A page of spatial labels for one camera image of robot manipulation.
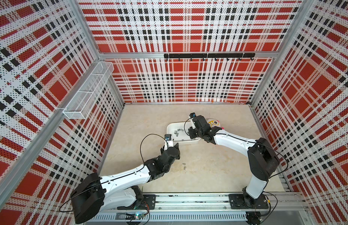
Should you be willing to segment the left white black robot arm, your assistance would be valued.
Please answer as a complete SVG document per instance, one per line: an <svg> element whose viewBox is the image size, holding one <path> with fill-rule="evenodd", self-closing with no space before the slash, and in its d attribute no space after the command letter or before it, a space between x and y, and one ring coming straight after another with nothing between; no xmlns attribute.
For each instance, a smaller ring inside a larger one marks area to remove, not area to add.
<svg viewBox="0 0 348 225"><path fill-rule="evenodd" d="M75 223L82 224L103 210L139 206L143 195L138 186L163 177L178 159L179 144L170 144L161 148L161 155L134 169L102 177L89 174L70 194Z"/></svg>

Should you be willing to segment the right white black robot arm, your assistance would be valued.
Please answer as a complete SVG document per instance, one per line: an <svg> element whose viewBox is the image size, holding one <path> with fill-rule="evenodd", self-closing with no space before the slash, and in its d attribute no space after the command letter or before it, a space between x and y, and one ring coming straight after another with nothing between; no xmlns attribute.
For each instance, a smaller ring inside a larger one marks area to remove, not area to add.
<svg viewBox="0 0 348 225"><path fill-rule="evenodd" d="M279 158L269 147L268 141L262 137L254 140L231 134L220 126L210 125L203 116L195 113L189 115L189 121L191 127L188 135L191 139L201 138L207 143L227 147L247 157L252 177L243 189L242 199L246 207L256 207L258 200L264 197L263 192L269 179L279 166Z"/></svg>

